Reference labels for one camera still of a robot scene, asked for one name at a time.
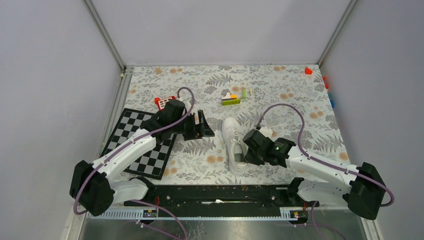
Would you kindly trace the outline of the white sneaker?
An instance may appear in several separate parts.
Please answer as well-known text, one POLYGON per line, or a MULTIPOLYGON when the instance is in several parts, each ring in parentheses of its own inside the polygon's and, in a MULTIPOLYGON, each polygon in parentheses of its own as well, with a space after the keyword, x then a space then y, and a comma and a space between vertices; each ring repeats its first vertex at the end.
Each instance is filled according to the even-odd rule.
POLYGON ((248 169, 248 164, 244 162, 248 147, 243 142, 241 125, 235 118, 228 117, 223 121, 221 130, 229 171, 235 176, 241 176, 248 169))

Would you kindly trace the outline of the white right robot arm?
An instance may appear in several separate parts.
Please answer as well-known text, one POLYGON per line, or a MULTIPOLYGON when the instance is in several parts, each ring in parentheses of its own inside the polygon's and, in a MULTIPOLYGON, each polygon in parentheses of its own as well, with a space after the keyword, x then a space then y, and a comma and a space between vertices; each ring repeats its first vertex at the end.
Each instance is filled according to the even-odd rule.
POLYGON ((301 177, 293 179, 286 193, 291 205, 299 206, 305 201, 346 206, 364 219, 377 218, 386 191, 383 179, 372 164, 337 164, 328 158, 318 162, 293 141, 285 138, 273 141, 257 129, 249 131, 243 142, 248 147, 244 160, 249 164, 268 163, 301 170, 323 180, 314 183, 301 177))

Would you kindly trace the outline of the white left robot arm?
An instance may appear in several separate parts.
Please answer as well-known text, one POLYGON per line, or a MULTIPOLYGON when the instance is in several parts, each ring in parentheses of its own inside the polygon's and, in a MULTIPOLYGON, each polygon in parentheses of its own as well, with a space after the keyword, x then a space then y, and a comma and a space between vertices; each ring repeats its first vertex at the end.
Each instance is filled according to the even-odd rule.
POLYGON ((91 163, 77 163, 69 190, 74 213, 80 214, 78 205, 99 216, 117 203, 138 200, 144 206, 152 204, 155 192, 146 183, 139 179, 116 182, 116 177, 174 134, 181 134, 185 141, 214 137, 203 111, 198 110, 197 115, 198 123, 182 101, 172 99, 111 152, 91 163))

